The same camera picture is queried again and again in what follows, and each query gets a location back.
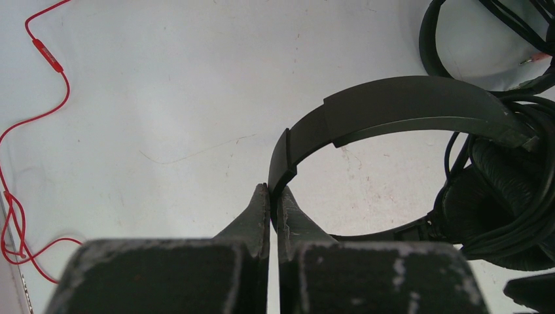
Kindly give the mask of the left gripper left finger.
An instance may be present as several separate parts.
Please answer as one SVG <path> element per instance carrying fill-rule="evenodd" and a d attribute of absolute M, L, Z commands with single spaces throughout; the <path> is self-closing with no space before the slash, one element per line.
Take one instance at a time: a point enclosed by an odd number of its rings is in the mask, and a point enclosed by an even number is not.
<path fill-rule="evenodd" d="M 266 313 L 270 198 L 205 239 L 97 239 L 68 262 L 47 313 Z"/>

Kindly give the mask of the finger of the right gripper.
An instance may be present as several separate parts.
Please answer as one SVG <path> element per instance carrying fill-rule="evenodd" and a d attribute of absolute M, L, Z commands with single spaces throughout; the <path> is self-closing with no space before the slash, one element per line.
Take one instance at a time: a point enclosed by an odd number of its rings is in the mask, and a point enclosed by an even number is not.
<path fill-rule="evenodd" d="M 554 313 L 554 273 L 512 279 L 503 293 L 515 303 L 538 313 Z"/>

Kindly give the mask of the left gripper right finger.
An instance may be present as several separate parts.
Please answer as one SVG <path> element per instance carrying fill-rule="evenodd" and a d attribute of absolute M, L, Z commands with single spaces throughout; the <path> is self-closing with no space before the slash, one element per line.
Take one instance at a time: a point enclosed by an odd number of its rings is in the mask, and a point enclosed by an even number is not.
<path fill-rule="evenodd" d="M 487 313 L 461 254 L 437 242 L 339 242 L 276 200 L 282 313 Z"/>

